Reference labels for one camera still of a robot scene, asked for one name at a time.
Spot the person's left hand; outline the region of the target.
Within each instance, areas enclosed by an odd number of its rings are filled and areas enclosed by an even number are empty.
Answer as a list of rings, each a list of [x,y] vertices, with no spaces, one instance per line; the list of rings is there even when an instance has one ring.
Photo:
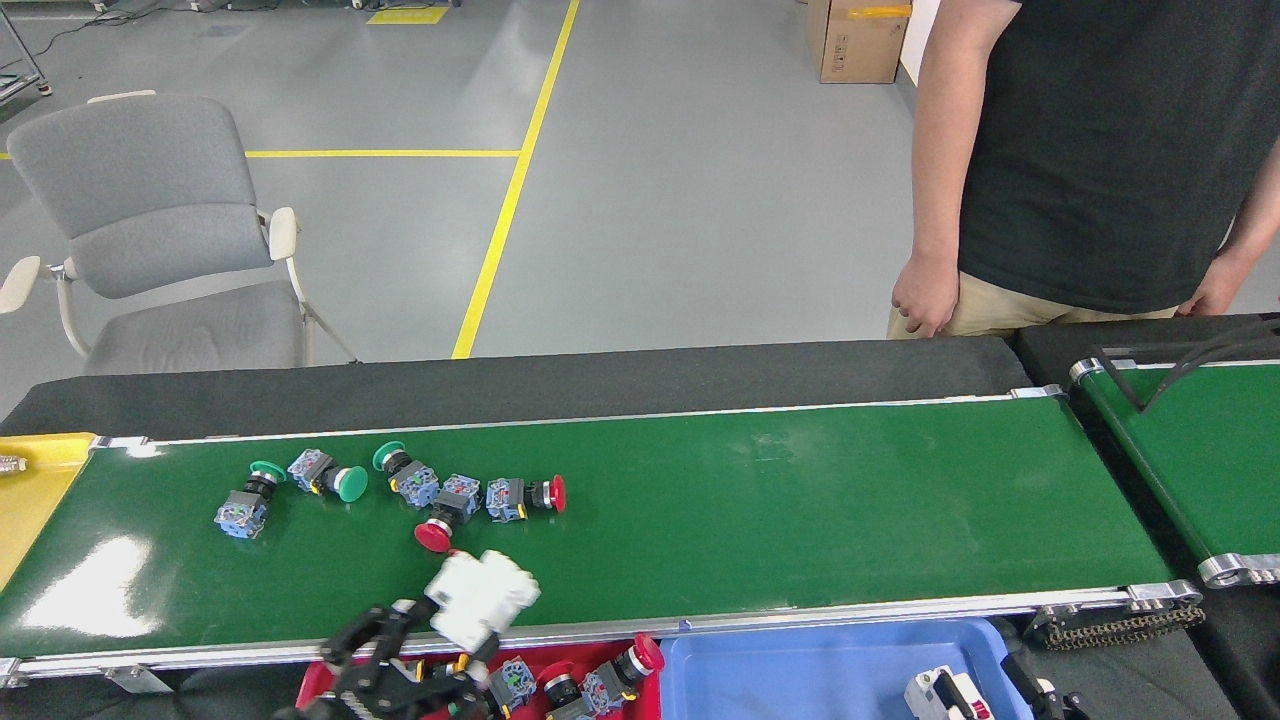
[[[1231,306],[1252,269],[1252,261],[1221,254],[1211,261],[1196,292],[1175,311],[1176,316],[1217,316]]]

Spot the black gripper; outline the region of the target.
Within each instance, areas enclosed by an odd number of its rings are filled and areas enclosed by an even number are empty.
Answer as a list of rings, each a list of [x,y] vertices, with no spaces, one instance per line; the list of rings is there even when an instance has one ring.
[[[439,610],[430,598],[375,605],[320,644],[320,660],[337,676],[329,692],[305,708],[285,707],[276,719],[420,719],[443,708],[452,717],[492,717],[486,700],[489,662],[498,648],[461,653],[452,664],[396,659],[411,630]]]

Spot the person's right hand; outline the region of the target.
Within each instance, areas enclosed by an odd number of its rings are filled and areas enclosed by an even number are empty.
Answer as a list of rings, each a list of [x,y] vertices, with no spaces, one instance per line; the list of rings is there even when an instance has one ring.
[[[913,250],[891,293],[893,337],[936,337],[951,322],[957,297],[957,251]]]

